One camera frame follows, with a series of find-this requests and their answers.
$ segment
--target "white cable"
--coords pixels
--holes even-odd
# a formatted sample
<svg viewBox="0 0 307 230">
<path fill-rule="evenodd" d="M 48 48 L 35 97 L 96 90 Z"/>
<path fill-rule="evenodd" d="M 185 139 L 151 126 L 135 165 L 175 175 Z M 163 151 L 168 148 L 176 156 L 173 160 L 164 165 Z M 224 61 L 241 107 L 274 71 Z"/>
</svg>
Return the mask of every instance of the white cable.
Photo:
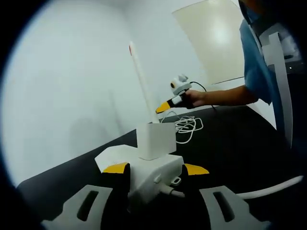
<svg viewBox="0 0 307 230">
<path fill-rule="evenodd" d="M 237 195 L 244 200 L 254 199 L 254 198 L 257 198 L 257 197 L 262 197 L 262 196 L 270 195 L 272 193 L 279 192 L 279 191 L 281 191 L 285 188 L 288 188 L 292 185 L 295 185 L 295 184 L 301 182 L 302 179 L 303 179 L 303 176 L 297 176 L 297 177 L 292 178 L 288 181 L 282 182 L 281 184 L 274 185 L 270 188 L 265 188 L 265 189 L 261 189 L 261 190 L 249 192 L 249 193 L 239 193 Z"/>
<path fill-rule="evenodd" d="M 194 116 L 182 116 L 181 118 L 174 112 L 174 111 L 170 111 L 166 114 L 166 116 L 161 120 L 161 123 L 164 121 L 165 118 L 167 118 L 167 116 L 170 113 L 174 113 L 177 117 L 178 117 L 178 121 L 175 121 L 175 127 L 176 127 L 176 131 L 178 133 L 191 133 L 189 139 L 185 142 L 179 142 L 176 141 L 176 143 L 178 144 L 187 144 L 193 136 L 193 133 L 195 131 L 201 130 L 203 128 L 203 123 L 202 120 L 200 118 L 195 118 Z M 201 127 L 200 128 L 196 128 L 197 126 L 197 120 L 200 121 Z"/>
<path fill-rule="evenodd" d="M 180 197 L 180 198 L 185 198 L 185 197 L 186 197 L 186 195 L 184 195 L 183 192 L 179 192 L 179 191 L 175 191 L 175 190 L 173 190 L 173 191 L 171 192 L 171 195 L 177 196 L 177 197 Z"/>
<path fill-rule="evenodd" d="M 161 193 L 164 193 L 164 194 L 166 194 L 166 195 L 170 195 L 170 194 L 172 193 L 172 191 L 174 190 L 174 188 L 172 188 L 172 187 L 166 185 L 166 184 L 163 183 L 163 182 L 160 182 L 160 183 L 158 184 L 158 186 L 159 186 L 160 192 L 161 192 Z"/>
</svg>

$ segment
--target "white wall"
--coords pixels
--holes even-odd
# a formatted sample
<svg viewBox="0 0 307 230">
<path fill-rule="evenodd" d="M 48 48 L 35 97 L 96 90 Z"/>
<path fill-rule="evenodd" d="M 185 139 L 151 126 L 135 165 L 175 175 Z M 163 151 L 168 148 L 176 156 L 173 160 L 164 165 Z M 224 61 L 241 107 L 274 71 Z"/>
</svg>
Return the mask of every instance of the white wall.
<svg viewBox="0 0 307 230">
<path fill-rule="evenodd" d="M 208 85 L 206 70 L 172 15 L 172 12 L 200 1 L 131 0 L 123 9 L 157 104 L 172 96 L 168 83 L 181 73 L 204 84 L 208 90 L 231 89 L 244 84 L 244 79 L 238 79 Z M 232 2 L 238 6 L 238 0 Z M 276 126 L 272 106 L 259 101 L 250 107 Z M 176 109 L 178 113 L 187 111 Z"/>
<path fill-rule="evenodd" d="M 149 122 L 129 41 L 123 14 L 97 0 L 52 1 L 32 20 L 2 96 L 16 185 Z"/>
<path fill-rule="evenodd" d="M 209 84 L 244 75 L 244 56 L 238 32 L 243 15 L 232 1 L 202 1 L 172 14 L 192 43 Z"/>
</svg>

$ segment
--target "black table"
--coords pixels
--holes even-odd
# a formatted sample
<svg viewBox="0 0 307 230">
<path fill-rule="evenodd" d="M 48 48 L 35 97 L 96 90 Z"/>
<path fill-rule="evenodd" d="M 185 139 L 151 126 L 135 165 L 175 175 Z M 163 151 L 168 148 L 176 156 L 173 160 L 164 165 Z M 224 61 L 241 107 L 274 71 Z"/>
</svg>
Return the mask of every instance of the black table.
<svg viewBox="0 0 307 230">
<path fill-rule="evenodd" d="M 235 193 L 267 188 L 298 176 L 297 162 L 283 137 L 247 106 L 220 106 L 187 113 L 203 120 L 204 128 L 194 132 L 188 144 L 177 144 L 173 154 L 185 163 L 202 166 L 210 177 L 199 180 L 199 188 L 226 185 Z M 169 117 L 165 122 L 175 121 Z M 189 134 L 177 134 L 178 141 Z M 136 131 L 131 131 L 80 157 L 23 181 L 18 189 L 40 219 L 54 219 L 63 203 L 87 184 L 110 186 L 94 158 L 114 145 L 137 147 Z M 295 186 L 265 198 L 250 200 L 250 208 L 260 219 L 279 209 L 281 199 L 291 196 Z"/>
</svg>

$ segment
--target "yellow flap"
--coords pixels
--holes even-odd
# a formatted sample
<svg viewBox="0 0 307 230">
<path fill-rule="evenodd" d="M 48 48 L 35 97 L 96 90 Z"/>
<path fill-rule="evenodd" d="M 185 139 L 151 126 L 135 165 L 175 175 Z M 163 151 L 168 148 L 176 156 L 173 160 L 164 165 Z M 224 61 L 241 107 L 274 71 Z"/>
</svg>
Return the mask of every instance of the yellow flap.
<svg viewBox="0 0 307 230">
<path fill-rule="evenodd" d="M 166 111 L 166 110 L 168 110 L 170 108 L 171 107 L 169 106 L 168 102 L 164 102 L 164 103 L 162 103 L 162 105 L 159 108 L 156 109 L 155 112 L 157 114 L 160 114 L 160 113 L 162 113 L 162 112 L 164 112 L 164 111 Z"/>
<path fill-rule="evenodd" d="M 188 170 L 188 175 L 202 175 L 202 174 L 209 174 L 209 171 L 197 166 L 197 165 L 192 165 L 192 164 L 184 164 Z"/>
<path fill-rule="evenodd" d="M 114 164 L 109 167 L 107 167 L 103 172 L 104 173 L 124 173 L 125 166 L 127 165 L 127 162 L 121 163 L 121 164 Z"/>
</svg>

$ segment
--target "blue shirt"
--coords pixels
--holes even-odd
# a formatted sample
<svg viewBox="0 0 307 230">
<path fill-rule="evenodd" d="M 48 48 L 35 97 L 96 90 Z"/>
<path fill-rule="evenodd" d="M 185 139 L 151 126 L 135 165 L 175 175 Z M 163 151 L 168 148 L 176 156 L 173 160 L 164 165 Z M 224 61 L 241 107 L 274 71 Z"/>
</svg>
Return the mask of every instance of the blue shirt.
<svg viewBox="0 0 307 230">
<path fill-rule="evenodd" d="M 249 16 L 251 20 L 256 17 L 255 14 L 251 16 L 251 12 Z M 284 132 L 283 108 L 275 74 L 268 69 L 246 20 L 241 24 L 240 33 L 245 60 L 245 86 L 267 104 L 273 103 L 276 128 Z"/>
<path fill-rule="evenodd" d="M 248 16 L 251 22 L 258 19 L 258 15 L 254 13 L 252 10 L 247 8 Z M 276 76 L 273 72 L 269 70 L 267 67 L 264 57 L 261 55 L 255 38 L 248 26 L 246 20 L 243 20 L 241 27 L 241 41 L 244 53 L 244 78 L 245 78 L 245 86 L 258 98 L 262 99 L 267 104 L 273 103 L 275 121 L 276 121 L 276 129 L 284 134 L 284 122 L 283 122 L 283 107 L 282 102 L 277 86 Z M 292 85 L 292 88 L 296 91 L 292 92 L 292 106 L 294 112 L 294 132 L 293 132 L 293 142 L 292 146 L 298 151 L 298 153 L 307 158 L 307 137 L 306 132 L 304 130 L 305 117 L 302 114 L 302 109 L 304 110 L 304 106 L 301 106 L 305 103 L 302 101 L 300 94 L 304 94 L 305 92 L 301 88 L 301 84 L 304 84 L 304 81 L 297 81 Z"/>
</svg>

